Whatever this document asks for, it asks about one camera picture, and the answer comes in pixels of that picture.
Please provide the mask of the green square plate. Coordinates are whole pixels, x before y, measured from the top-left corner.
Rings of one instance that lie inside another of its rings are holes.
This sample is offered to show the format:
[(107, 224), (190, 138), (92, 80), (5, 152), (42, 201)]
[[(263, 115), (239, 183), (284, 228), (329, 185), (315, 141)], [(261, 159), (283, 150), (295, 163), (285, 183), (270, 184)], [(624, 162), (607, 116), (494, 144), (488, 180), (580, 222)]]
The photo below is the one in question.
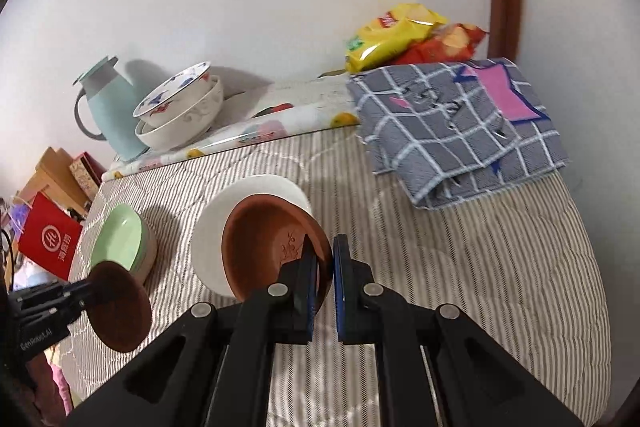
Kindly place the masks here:
[(146, 225), (139, 213), (128, 205), (117, 205), (100, 228), (93, 245), (90, 267), (111, 261), (134, 272), (143, 256), (145, 243)]

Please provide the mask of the light blue thermos jug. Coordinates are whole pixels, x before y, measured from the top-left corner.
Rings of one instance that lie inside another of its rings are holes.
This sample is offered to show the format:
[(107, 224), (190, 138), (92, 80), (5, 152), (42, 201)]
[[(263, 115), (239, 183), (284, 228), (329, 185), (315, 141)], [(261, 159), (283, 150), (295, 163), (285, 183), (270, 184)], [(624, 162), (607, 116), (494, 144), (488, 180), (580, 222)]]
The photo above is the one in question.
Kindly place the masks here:
[[(134, 110), (141, 100), (137, 89), (117, 72), (116, 56), (103, 57), (75, 81), (79, 84), (74, 118), (79, 130), (89, 139), (106, 142), (122, 161), (137, 158), (146, 146), (136, 135), (138, 121)], [(99, 133), (90, 132), (82, 122), (79, 102), (85, 98)]]

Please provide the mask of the red paper bag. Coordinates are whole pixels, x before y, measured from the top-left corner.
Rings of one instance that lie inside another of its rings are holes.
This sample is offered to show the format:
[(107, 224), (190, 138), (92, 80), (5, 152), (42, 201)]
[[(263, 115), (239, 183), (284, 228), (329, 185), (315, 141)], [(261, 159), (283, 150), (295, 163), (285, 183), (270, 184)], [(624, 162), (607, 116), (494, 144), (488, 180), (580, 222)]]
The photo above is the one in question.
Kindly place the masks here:
[(18, 242), (20, 253), (60, 280), (70, 277), (82, 225), (38, 192)]

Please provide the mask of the brown cardboard box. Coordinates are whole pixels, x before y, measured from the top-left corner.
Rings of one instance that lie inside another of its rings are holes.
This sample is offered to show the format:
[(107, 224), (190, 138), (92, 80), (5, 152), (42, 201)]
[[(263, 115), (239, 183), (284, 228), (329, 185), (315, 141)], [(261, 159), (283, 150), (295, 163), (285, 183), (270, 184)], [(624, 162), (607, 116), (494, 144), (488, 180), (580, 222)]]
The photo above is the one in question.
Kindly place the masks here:
[(73, 209), (85, 218), (91, 206), (70, 171), (72, 158), (64, 148), (48, 147), (40, 157), (35, 172), (26, 185), (14, 196), (15, 202), (31, 202), (37, 193), (46, 195), (64, 210)]

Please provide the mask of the grey checked cloth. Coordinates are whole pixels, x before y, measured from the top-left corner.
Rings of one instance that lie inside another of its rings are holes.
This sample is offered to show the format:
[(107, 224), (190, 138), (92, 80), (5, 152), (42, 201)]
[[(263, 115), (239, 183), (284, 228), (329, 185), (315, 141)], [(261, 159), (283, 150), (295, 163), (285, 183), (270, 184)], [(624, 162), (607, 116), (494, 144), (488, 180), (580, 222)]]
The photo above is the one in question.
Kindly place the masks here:
[(396, 174), (418, 208), (500, 192), (566, 166), (559, 131), (507, 58), (393, 65), (347, 90), (376, 174)]

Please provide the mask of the large white ceramic bowl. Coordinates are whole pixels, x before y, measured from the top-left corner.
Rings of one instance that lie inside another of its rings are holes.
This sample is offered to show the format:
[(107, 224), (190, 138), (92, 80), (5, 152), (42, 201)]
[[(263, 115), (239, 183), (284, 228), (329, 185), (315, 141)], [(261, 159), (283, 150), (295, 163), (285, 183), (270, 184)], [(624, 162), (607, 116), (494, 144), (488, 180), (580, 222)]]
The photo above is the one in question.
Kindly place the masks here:
[(222, 82), (213, 77), (213, 86), (190, 108), (172, 118), (166, 124), (154, 127), (140, 121), (136, 137), (154, 152), (166, 152), (186, 145), (207, 130), (221, 110)]

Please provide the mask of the yellow chips bag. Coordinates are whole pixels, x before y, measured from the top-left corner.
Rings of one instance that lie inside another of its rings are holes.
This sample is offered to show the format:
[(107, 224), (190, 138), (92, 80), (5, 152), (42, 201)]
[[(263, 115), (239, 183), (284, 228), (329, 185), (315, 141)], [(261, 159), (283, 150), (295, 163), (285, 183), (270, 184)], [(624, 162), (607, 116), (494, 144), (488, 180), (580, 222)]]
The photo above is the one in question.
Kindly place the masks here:
[(345, 69), (351, 74), (383, 65), (405, 52), (410, 44), (427, 39), (448, 18), (421, 3), (399, 3), (360, 27), (348, 40)]

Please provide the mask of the blue crane patterned bowl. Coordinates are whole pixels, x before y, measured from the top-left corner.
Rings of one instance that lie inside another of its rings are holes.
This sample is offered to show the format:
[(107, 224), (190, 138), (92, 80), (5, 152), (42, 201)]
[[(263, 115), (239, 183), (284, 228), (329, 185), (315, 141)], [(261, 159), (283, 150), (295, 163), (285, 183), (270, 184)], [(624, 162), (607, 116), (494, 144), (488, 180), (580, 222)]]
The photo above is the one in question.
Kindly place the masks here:
[(200, 101), (213, 83), (209, 62), (192, 65), (151, 91), (134, 109), (132, 117), (160, 127)]

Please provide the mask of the patterned brown box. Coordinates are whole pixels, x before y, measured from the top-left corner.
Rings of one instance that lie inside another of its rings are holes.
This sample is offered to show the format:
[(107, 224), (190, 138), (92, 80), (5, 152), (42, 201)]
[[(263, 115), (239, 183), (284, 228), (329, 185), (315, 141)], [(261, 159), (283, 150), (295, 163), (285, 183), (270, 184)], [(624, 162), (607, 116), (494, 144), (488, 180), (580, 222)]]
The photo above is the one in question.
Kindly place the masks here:
[(89, 153), (85, 152), (74, 158), (68, 169), (70, 169), (70, 173), (81, 188), (81, 191), (85, 193), (90, 202), (93, 202), (102, 184), (102, 176), (105, 173), (104, 167)]

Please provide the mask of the light blue square plate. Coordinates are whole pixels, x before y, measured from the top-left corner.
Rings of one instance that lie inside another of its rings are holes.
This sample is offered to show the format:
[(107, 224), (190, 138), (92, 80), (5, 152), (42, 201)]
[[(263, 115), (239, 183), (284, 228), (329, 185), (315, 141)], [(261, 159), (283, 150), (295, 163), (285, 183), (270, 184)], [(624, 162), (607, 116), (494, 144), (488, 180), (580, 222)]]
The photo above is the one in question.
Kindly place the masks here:
[(138, 246), (136, 257), (134, 258), (134, 264), (130, 269), (131, 273), (136, 273), (139, 270), (140, 265), (146, 256), (146, 252), (148, 251), (149, 240), (150, 240), (149, 227), (146, 224), (146, 222), (143, 219), (141, 219), (141, 239)]

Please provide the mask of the pink square plate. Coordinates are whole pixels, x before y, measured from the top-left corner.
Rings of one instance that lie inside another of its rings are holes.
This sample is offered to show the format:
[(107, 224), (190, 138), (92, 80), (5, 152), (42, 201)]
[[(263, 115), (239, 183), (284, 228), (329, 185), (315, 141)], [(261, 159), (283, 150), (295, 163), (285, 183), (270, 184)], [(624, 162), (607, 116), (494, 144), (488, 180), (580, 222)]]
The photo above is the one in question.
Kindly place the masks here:
[(149, 227), (149, 232), (150, 232), (150, 240), (149, 240), (149, 247), (148, 247), (148, 251), (146, 252), (146, 256), (143, 259), (139, 270), (136, 273), (130, 272), (131, 275), (134, 277), (134, 279), (138, 281), (140, 284), (143, 284), (146, 278), (149, 276), (153, 268), (153, 265), (155, 263), (155, 259), (157, 255), (157, 241), (156, 241), (155, 233), (150, 227)]

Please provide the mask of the fruit patterned rolled mat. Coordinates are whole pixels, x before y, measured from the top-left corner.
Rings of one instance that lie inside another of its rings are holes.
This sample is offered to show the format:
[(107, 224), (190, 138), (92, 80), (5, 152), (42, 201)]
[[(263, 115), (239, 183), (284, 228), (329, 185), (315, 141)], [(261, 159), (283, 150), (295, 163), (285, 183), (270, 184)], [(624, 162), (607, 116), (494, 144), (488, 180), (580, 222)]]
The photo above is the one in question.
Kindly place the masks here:
[(359, 120), (346, 89), (347, 80), (347, 72), (330, 72), (307, 81), (273, 83), (233, 95), (222, 104), (213, 126), (198, 139), (168, 152), (149, 150), (132, 161), (115, 161), (102, 180), (122, 179), (293, 135), (355, 126)]

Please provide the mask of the red chips bag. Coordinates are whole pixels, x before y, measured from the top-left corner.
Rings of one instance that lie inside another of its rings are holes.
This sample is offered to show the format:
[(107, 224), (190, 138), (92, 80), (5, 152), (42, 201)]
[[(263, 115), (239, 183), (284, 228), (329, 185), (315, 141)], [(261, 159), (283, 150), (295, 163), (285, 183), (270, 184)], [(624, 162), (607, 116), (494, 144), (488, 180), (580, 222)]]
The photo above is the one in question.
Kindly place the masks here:
[(412, 44), (392, 65), (466, 62), (472, 60), (477, 47), (488, 35), (484, 29), (455, 23), (437, 28), (422, 42)]

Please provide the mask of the small brown bowl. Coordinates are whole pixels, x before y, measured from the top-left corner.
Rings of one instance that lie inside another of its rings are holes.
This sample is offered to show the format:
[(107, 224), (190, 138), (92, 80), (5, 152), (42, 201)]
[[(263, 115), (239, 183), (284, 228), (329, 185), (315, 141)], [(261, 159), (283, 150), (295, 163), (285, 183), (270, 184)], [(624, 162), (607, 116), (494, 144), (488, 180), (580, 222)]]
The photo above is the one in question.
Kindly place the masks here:
[(333, 277), (329, 239), (311, 214), (287, 200), (255, 194), (236, 205), (224, 226), (221, 258), (233, 296), (244, 301), (278, 279), (280, 268), (302, 254), (308, 235), (318, 258), (316, 307), (321, 308)]
[(144, 287), (113, 261), (95, 265), (87, 277), (87, 315), (92, 329), (110, 349), (126, 353), (139, 347), (152, 324), (150, 300)]

